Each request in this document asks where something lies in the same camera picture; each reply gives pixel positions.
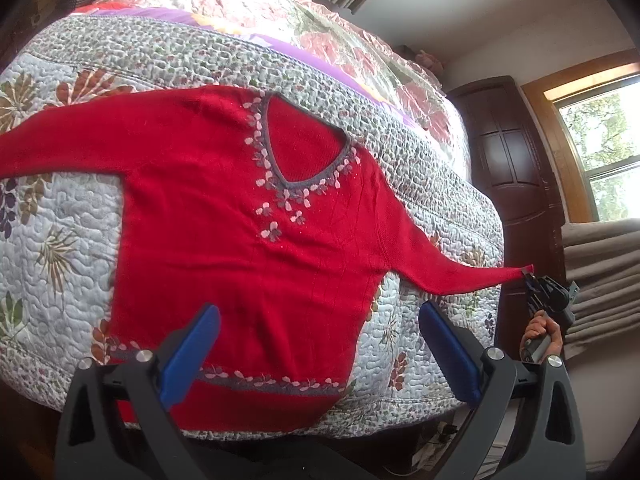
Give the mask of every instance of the wooden door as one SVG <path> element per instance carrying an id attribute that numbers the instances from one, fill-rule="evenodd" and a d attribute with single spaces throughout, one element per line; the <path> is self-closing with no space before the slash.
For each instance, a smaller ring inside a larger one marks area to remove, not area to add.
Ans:
<path id="1" fill-rule="evenodd" d="M 534 264 L 538 276 L 565 282 L 558 183 L 529 111 L 509 76 L 449 93 L 469 137 L 472 183 L 489 197 L 504 228 L 504 265 Z M 518 358 L 529 321 L 523 283 L 503 286 L 496 344 Z"/>

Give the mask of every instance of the wooden window frame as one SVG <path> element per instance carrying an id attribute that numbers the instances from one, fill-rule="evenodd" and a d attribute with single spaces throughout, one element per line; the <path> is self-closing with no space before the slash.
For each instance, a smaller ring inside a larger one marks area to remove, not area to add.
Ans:
<path id="1" fill-rule="evenodd" d="M 640 54 L 631 49 L 580 63 L 522 86 L 551 149 L 569 222 L 593 222 L 597 218 L 591 205 L 590 184 L 555 103 L 636 74 L 640 74 Z"/>

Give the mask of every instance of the gray curtain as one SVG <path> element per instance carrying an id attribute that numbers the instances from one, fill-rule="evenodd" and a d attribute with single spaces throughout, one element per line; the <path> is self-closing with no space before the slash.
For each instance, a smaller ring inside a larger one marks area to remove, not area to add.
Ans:
<path id="1" fill-rule="evenodd" d="M 562 226 L 566 278 L 580 286 L 567 359 L 620 333 L 640 333 L 640 219 Z"/>

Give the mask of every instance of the window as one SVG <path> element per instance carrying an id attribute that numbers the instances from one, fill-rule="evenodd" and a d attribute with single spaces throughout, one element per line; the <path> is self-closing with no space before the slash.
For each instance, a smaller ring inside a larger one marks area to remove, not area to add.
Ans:
<path id="1" fill-rule="evenodd" d="M 600 220 L 640 217 L 640 76 L 554 103 Z"/>

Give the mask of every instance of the metal screw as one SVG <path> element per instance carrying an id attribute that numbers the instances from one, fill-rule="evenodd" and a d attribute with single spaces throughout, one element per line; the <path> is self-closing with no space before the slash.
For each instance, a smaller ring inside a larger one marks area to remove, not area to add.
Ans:
<path id="1" fill-rule="evenodd" d="M 552 365 L 553 368 L 559 368 L 562 366 L 562 359 L 557 355 L 550 355 L 546 360 L 549 361 L 549 364 Z"/>
<path id="2" fill-rule="evenodd" d="M 94 360 L 90 357 L 85 357 L 84 359 L 80 359 L 78 362 L 78 368 L 81 370 L 88 370 L 94 364 Z"/>
<path id="3" fill-rule="evenodd" d="M 504 358 L 504 352 L 495 346 L 488 348 L 486 354 L 489 356 L 489 359 L 493 359 L 494 361 L 499 361 Z"/>
<path id="4" fill-rule="evenodd" d="M 136 354 L 136 361 L 140 363 L 146 363 L 151 361 L 151 358 L 154 356 L 154 353 L 151 350 L 141 350 Z"/>

